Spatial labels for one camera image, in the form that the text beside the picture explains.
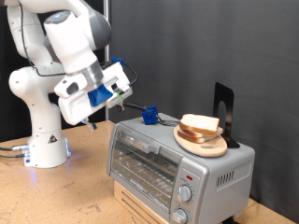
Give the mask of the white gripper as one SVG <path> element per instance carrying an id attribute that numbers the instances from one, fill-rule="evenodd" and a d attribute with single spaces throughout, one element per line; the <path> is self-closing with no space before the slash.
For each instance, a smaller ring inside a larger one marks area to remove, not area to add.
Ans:
<path id="1" fill-rule="evenodd" d="M 67 123 L 76 125 L 82 121 L 91 131 L 97 129 L 87 117 L 106 106 L 111 108 L 116 105 L 118 111 L 124 111 L 123 100 L 132 93 L 130 81 L 123 72 L 120 63 L 114 63 L 103 71 L 103 91 L 100 93 L 98 105 L 92 105 L 88 92 L 91 85 L 83 74 L 65 76 L 57 84 L 59 107 Z"/>

